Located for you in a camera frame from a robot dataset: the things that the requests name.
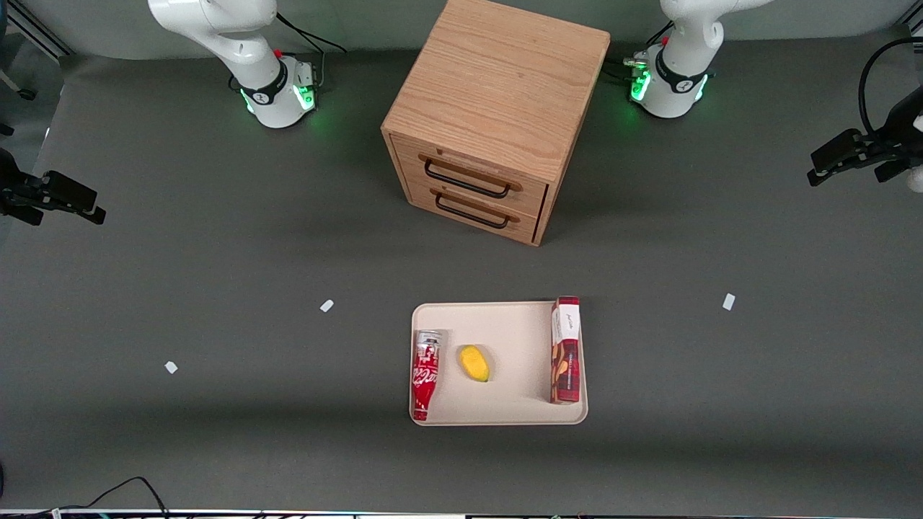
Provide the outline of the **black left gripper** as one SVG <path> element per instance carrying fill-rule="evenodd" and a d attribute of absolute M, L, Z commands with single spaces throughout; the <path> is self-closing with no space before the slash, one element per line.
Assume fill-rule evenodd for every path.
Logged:
<path fill-rule="evenodd" d="M 900 99 L 874 132 L 870 151 L 877 160 L 902 161 L 920 165 L 922 161 L 922 89 L 916 88 Z M 870 167 L 867 157 L 870 139 L 857 129 L 845 129 L 811 154 L 808 184 L 821 186 L 835 175 Z"/>

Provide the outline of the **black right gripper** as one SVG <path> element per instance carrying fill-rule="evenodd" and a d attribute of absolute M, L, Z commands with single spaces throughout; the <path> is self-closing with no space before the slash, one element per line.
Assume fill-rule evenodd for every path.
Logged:
<path fill-rule="evenodd" d="M 10 152 L 1 148 L 1 213 L 30 226 L 39 226 L 44 213 L 37 205 L 47 197 L 69 207 L 69 213 L 101 226 L 106 210 L 96 206 L 97 192 L 59 172 L 46 172 L 44 177 L 20 170 Z"/>

